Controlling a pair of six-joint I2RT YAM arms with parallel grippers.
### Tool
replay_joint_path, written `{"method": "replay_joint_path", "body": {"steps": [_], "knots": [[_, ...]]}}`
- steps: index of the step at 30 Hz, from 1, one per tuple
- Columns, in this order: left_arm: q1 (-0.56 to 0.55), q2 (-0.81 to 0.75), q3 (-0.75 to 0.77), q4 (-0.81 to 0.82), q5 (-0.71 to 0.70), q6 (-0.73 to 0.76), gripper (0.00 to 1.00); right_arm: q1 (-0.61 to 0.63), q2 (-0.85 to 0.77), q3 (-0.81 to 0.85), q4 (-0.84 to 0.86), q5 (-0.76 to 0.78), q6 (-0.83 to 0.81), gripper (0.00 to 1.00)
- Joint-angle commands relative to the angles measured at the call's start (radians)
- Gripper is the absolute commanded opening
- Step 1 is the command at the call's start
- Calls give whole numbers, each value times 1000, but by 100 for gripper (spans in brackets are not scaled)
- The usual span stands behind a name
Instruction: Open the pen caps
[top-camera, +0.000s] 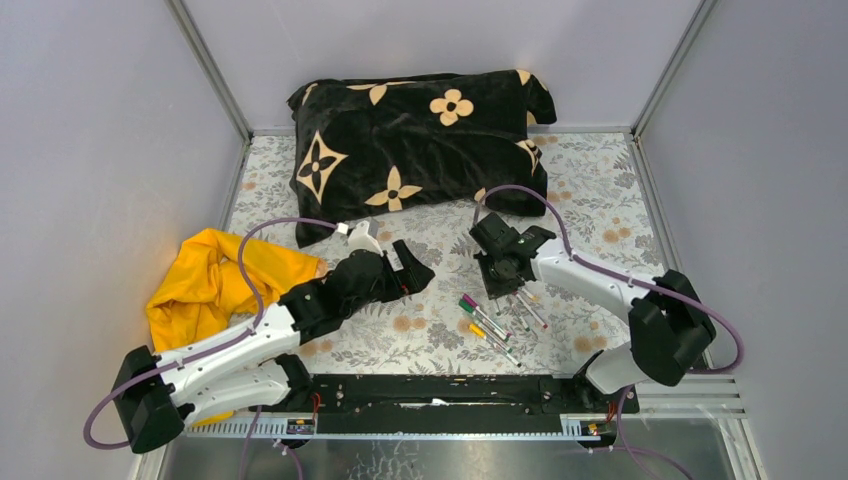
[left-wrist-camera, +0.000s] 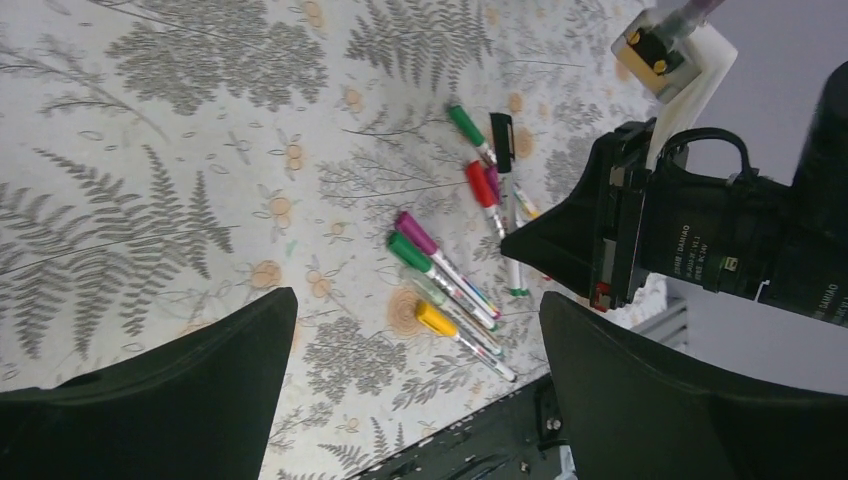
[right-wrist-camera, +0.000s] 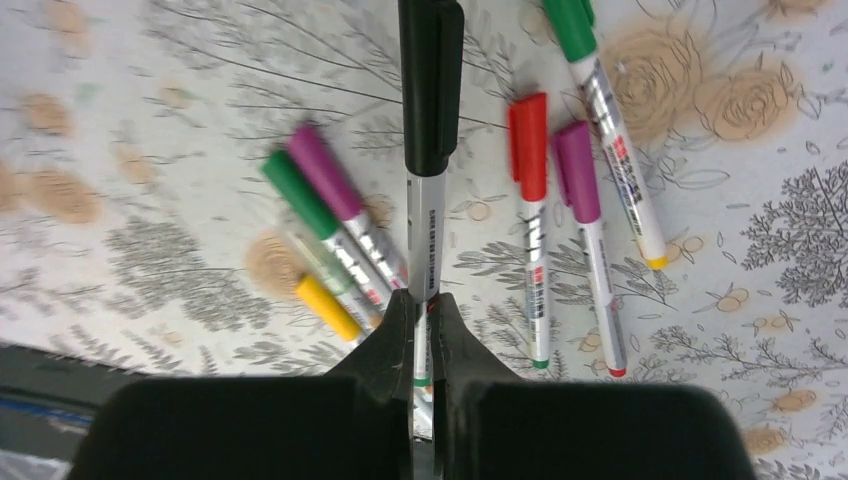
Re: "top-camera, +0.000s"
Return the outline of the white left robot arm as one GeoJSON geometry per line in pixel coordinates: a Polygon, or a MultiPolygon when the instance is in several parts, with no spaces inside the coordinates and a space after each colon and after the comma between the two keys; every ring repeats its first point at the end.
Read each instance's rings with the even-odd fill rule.
{"type": "Polygon", "coordinates": [[[125,447],[147,453],[190,425],[250,406],[304,407],[311,377],[294,350],[338,330],[365,306],[418,294],[434,279],[404,241],[392,246],[399,269],[386,252],[355,250],[324,277],[268,304],[259,322],[158,354],[146,346],[127,353],[112,398],[125,447]]]}

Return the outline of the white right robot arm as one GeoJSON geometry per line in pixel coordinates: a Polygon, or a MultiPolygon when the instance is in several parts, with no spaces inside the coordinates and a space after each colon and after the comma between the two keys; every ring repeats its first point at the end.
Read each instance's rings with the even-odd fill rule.
{"type": "Polygon", "coordinates": [[[597,412],[628,385],[675,386],[716,337],[688,278],[629,273],[576,249],[538,226],[519,232],[497,214],[476,222],[471,238],[487,292],[497,298],[531,281],[563,288],[603,307],[628,327],[624,344],[593,355],[578,371],[575,402],[597,412]]]}

